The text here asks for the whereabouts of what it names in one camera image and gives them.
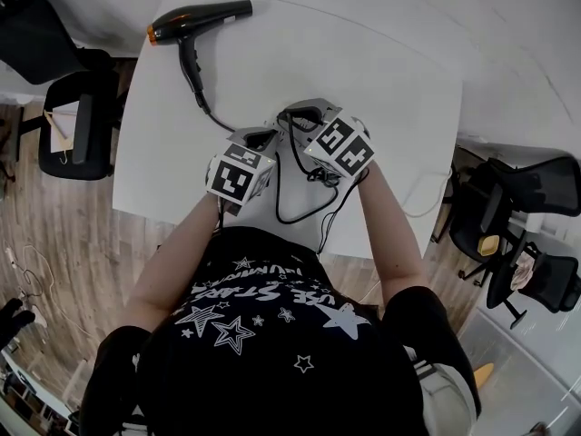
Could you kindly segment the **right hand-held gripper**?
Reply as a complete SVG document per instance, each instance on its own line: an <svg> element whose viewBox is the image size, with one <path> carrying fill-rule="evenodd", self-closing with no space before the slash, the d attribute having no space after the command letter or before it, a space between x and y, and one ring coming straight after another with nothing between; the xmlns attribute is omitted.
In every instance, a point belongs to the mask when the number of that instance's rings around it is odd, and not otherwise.
<svg viewBox="0 0 581 436"><path fill-rule="evenodd" d="M327 115L322 123L294 115ZM302 134L317 136L306 146L304 153L327 171L344 178L355 178L371 161L375 151L364 124L357 118L323 98L301 100L288 105L276 117L276 124L288 132L291 127Z"/></svg>

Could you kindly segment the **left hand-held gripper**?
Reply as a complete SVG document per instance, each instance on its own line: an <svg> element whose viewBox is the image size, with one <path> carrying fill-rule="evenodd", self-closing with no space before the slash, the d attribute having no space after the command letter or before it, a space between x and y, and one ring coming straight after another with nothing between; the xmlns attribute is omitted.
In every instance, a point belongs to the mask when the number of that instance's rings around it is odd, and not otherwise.
<svg viewBox="0 0 581 436"><path fill-rule="evenodd" d="M211 159L206 191L227 202L226 212L237 216L241 208L266 189L277 162L260 153L274 153L279 132L264 127L235 130L222 154ZM258 144L259 152L241 144Z"/></svg>

